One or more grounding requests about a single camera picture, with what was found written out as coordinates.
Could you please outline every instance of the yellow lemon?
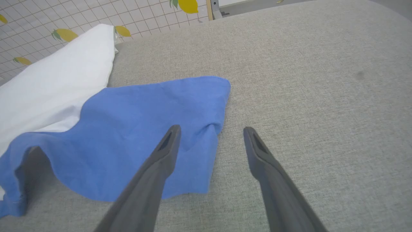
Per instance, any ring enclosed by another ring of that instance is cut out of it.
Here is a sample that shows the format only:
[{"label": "yellow lemon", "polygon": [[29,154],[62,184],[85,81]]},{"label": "yellow lemon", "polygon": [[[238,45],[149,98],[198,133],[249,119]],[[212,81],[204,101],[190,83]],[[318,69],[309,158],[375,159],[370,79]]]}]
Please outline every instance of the yellow lemon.
[{"label": "yellow lemon", "polygon": [[179,0],[182,11],[188,14],[198,13],[196,0]]},{"label": "yellow lemon", "polygon": [[24,57],[15,57],[13,61],[16,63],[24,64],[24,65],[31,65],[31,61]]},{"label": "yellow lemon", "polygon": [[127,28],[125,28],[124,26],[115,26],[115,29],[116,29],[117,33],[119,33],[119,35],[121,35],[121,36],[131,37],[130,31]]},{"label": "yellow lemon", "polygon": [[57,30],[54,30],[51,33],[52,37],[54,39],[58,38],[60,40],[64,39],[67,42],[70,42],[72,40],[74,40],[75,38],[78,37],[78,35],[72,31],[70,31],[69,29],[63,29],[63,28],[59,28]]},{"label": "yellow lemon", "polygon": [[0,21],[2,21],[4,24],[7,24],[7,19],[1,14],[0,14]]}]

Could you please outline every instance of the blue towel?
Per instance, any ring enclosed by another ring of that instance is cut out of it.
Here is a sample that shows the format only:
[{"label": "blue towel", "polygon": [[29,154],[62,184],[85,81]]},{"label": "blue towel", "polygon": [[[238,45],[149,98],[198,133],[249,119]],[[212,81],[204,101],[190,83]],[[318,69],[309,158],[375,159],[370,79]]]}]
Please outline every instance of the blue towel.
[{"label": "blue towel", "polygon": [[31,147],[41,147],[71,190],[114,201],[173,124],[181,126],[182,137],[162,198],[207,193],[229,92],[229,81],[213,76],[103,89],[85,102],[70,130],[24,133],[10,143],[0,158],[6,192],[0,217],[26,210],[19,167]]}]

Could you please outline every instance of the grid patterned fabric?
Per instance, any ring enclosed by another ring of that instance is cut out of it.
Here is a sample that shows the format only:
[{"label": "grid patterned fabric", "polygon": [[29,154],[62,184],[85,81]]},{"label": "grid patterned fabric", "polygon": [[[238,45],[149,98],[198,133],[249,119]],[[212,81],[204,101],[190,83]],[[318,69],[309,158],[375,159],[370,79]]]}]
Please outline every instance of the grid patterned fabric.
[{"label": "grid patterned fabric", "polygon": [[199,13],[186,14],[169,0],[0,0],[0,81],[65,46],[54,30],[79,36],[103,23],[126,28],[119,39],[132,41],[208,21],[206,0],[197,4]]}]

